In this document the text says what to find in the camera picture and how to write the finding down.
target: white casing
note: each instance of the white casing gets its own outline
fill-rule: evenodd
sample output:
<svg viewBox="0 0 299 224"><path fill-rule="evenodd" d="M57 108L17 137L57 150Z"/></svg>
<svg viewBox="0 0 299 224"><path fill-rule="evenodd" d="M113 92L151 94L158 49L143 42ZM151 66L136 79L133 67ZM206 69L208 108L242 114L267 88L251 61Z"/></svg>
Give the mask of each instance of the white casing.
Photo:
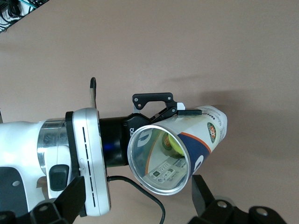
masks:
<svg viewBox="0 0 299 224"><path fill-rule="evenodd" d="M71 155L70 149L68 146L54 146L48 147L44 152L45 159L45 168L47 175L47 185L48 185L48 196L49 198L57 198L62 192L61 191L53 191L50 187L50 169L57 164L64 164L69 167L69 175L67 178L67 185L71 182Z"/></svg>
<svg viewBox="0 0 299 224"><path fill-rule="evenodd" d="M101 216L109 212L111 206L97 109L75 111L72 123L80 175L85 180L86 214Z"/></svg>
<svg viewBox="0 0 299 224"><path fill-rule="evenodd" d="M38 179L45 176L36 152L38 134L43 123L20 121L0 124L0 166L13 167L20 173L28 211L45 200L42 188L36 188Z"/></svg>

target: red stripe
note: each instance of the red stripe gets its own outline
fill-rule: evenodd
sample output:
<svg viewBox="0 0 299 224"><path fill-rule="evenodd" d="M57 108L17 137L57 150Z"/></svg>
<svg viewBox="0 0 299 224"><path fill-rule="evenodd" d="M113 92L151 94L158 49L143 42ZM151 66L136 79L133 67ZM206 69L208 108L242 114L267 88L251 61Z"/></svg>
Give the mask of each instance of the red stripe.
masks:
<svg viewBox="0 0 299 224"><path fill-rule="evenodd" d="M191 134L188 134L188 133L185 133L185 132L182 132L181 134L199 141L201 144L203 144L208 149L209 153L211 154L212 151L211 151L210 147L203 140L195 137L194 135L191 135Z"/></svg>

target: black button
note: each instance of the black button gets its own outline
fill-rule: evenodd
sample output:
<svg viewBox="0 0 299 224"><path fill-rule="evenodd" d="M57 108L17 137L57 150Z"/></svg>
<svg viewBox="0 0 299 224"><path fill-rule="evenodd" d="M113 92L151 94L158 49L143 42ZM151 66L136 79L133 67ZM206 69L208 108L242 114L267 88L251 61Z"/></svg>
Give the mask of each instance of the black button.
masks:
<svg viewBox="0 0 299 224"><path fill-rule="evenodd" d="M59 164L51 167L49 171L50 188L53 191L61 191L66 188L69 175L69 166Z"/></svg>

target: black cable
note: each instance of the black cable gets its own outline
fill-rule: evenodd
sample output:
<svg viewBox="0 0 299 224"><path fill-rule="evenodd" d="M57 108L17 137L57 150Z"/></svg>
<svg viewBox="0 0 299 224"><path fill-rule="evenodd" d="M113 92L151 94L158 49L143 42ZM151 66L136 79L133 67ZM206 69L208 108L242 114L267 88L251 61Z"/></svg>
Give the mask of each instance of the black cable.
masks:
<svg viewBox="0 0 299 224"><path fill-rule="evenodd" d="M9 23L7 24L0 23L0 26L7 26L7 25L9 25Z"/></svg>
<svg viewBox="0 0 299 224"><path fill-rule="evenodd" d="M30 4L34 5L36 8L39 7L39 5L37 5L35 2L33 2L32 0L27 0Z"/></svg>
<svg viewBox="0 0 299 224"><path fill-rule="evenodd" d="M12 14L12 17L14 17L14 18L24 18L25 17L24 15L17 15L14 13L11 13L11 14Z"/></svg>
<svg viewBox="0 0 299 224"><path fill-rule="evenodd" d="M162 210L162 217L160 220L159 224L163 224L164 220L165 220L165 208L163 206L163 204L159 201L159 199L157 199L155 196L151 195L149 192L147 192L146 190L144 190L142 187L140 187L137 183L135 183L134 181L132 181L131 179L125 177L125 176L109 176L107 177L107 181L116 181L116 180L122 180L125 182L128 182L130 184L132 184L135 188L137 188L141 193L145 194L147 197L149 197L151 200L153 200L154 202L156 202L161 210Z"/></svg>
<svg viewBox="0 0 299 224"><path fill-rule="evenodd" d="M0 30L0 33L7 31L7 29L8 29L8 27L5 27L4 29Z"/></svg>
<svg viewBox="0 0 299 224"><path fill-rule="evenodd" d="M8 4L8 15L12 18L15 17L22 17L21 16L21 11L19 8L19 1L18 0L10 0L7 1Z"/></svg>
<svg viewBox="0 0 299 224"><path fill-rule="evenodd" d="M1 17L5 22L7 22L8 24L13 25L12 21L7 21L7 20L4 18L2 12L0 12L0 17Z"/></svg>

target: black base part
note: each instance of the black base part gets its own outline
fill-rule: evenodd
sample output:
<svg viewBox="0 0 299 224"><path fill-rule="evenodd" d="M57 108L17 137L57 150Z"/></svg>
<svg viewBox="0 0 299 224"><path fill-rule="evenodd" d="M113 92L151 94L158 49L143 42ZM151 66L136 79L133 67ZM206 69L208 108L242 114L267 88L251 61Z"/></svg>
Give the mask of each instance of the black base part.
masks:
<svg viewBox="0 0 299 224"><path fill-rule="evenodd" d="M43 201L17 218L12 211L0 211L0 224L72 224L85 199L84 177L77 176L53 203Z"/></svg>
<svg viewBox="0 0 299 224"><path fill-rule="evenodd" d="M0 167L0 211L13 211L16 217L28 212L20 173L12 167Z"/></svg>
<svg viewBox="0 0 299 224"><path fill-rule="evenodd" d="M100 119L105 165L128 165L127 151L131 135L138 128L149 124L150 119L139 113L132 113L127 117Z"/></svg>
<svg viewBox="0 0 299 224"><path fill-rule="evenodd" d="M273 209L255 206L246 213L225 200L215 200L200 175L192 176L192 200L198 217L188 224L286 224Z"/></svg>

